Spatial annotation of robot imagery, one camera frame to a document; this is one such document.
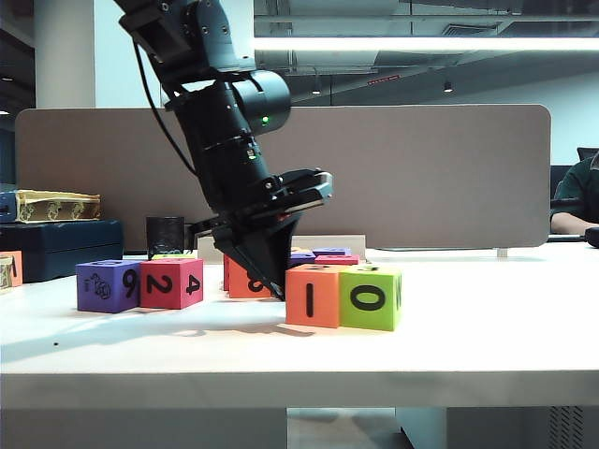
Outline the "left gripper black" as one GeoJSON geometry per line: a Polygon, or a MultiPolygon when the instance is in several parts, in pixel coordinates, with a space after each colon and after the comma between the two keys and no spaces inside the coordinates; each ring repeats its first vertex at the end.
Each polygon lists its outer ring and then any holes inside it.
{"type": "Polygon", "coordinates": [[[244,208],[190,225],[193,235],[213,231],[214,246],[261,282],[274,297],[285,299],[285,271],[299,217],[287,216],[324,204],[323,176],[270,176],[244,208]],[[233,219],[261,220],[256,227],[233,226],[233,219]]]}

